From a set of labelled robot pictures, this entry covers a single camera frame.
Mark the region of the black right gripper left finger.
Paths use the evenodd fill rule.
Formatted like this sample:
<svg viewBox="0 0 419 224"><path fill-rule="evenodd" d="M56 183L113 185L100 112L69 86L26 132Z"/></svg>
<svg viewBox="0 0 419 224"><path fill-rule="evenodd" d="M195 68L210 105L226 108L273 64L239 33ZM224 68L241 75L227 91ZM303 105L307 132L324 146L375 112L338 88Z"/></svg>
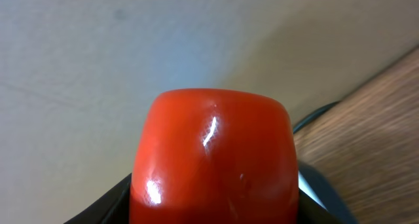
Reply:
<svg viewBox="0 0 419 224"><path fill-rule="evenodd" d="M130 185L127 175L97 201L64 224L129 224Z"/></svg>

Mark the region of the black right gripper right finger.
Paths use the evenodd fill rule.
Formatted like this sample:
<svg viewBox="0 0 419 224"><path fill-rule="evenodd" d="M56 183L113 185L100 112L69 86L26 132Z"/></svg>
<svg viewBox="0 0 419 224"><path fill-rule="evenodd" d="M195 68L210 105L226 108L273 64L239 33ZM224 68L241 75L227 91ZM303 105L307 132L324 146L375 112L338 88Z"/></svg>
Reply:
<svg viewBox="0 0 419 224"><path fill-rule="evenodd" d="M302 161L299 189L297 223L359 223L326 177Z"/></svg>

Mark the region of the red yellow sauce bottle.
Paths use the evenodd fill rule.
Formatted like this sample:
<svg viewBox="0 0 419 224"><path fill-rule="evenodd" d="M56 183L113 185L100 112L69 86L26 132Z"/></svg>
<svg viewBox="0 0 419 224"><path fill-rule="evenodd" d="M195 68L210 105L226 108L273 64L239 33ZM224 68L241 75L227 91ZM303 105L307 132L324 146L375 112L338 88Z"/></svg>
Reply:
<svg viewBox="0 0 419 224"><path fill-rule="evenodd" d="M203 88L154 100L132 171L130 223L295 223L298 205L282 104Z"/></svg>

